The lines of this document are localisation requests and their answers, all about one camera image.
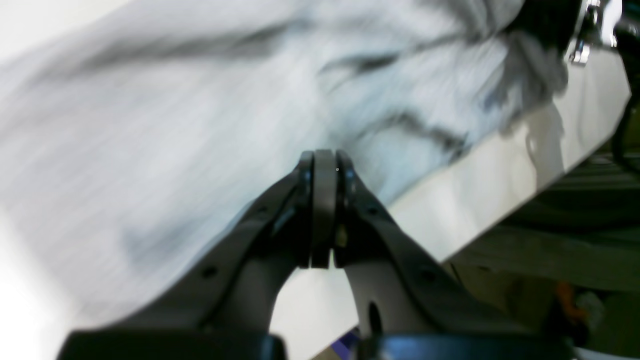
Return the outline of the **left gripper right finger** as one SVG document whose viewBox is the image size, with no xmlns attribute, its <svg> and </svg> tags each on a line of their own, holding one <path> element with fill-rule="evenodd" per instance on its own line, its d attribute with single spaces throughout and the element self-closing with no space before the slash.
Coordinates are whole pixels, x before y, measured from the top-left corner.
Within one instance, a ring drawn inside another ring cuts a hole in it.
<svg viewBox="0 0 640 360">
<path fill-rule="evenodd" d="M 343 151 L 315 151 L 315 267 L 345 271 L 359 319 L 352 360 L 573 360 L 480 303 L 409 237 Z"/>
</svg>

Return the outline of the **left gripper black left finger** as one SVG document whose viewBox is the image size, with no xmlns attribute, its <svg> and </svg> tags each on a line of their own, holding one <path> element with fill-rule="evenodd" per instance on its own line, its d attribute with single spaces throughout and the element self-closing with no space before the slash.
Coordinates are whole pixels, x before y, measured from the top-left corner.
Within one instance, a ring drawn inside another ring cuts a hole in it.
<svg viewBox="0 0 640 360">
<path fill-rule="evenodd" d="M 286 280 L 310 260 L 314 153 L 263 192 L 192 268 L 149 305 L 71 333 L 60 360 L 285 360 L 269 333 Z"/>
</svg>

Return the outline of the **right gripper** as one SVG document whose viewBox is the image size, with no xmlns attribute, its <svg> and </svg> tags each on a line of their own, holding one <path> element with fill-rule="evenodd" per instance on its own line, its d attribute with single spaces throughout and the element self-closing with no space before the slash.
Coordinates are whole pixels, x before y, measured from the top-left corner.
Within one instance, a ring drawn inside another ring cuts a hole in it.
<svg viewBox="0 0 640 360">
<path fill-rule="evenodd" d="M 526 0 L 506 32 L 531 35 L 570 64 L 585 66 L 597 51 L 626 52 L 626 2 Z"/>
</svg>

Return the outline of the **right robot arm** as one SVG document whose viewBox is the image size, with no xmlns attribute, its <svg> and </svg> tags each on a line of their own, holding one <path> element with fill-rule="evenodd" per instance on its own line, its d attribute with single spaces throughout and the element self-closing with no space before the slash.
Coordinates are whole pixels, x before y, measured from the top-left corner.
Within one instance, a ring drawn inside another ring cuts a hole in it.
<svg viewBox="0 0 640 360">
<path fill-rule="evenodd" d="M 567 62 L 584 67 L 589 56 L 608 51 L 621 56 L 630 98 L 610 140 L 612 159 L 638 177 L 639 162 L 627 154 L 626 137 L 639 109 L 640 3 L 637 0 L 526 0 L 508 26 L 557 50 Z"/>
</svg>

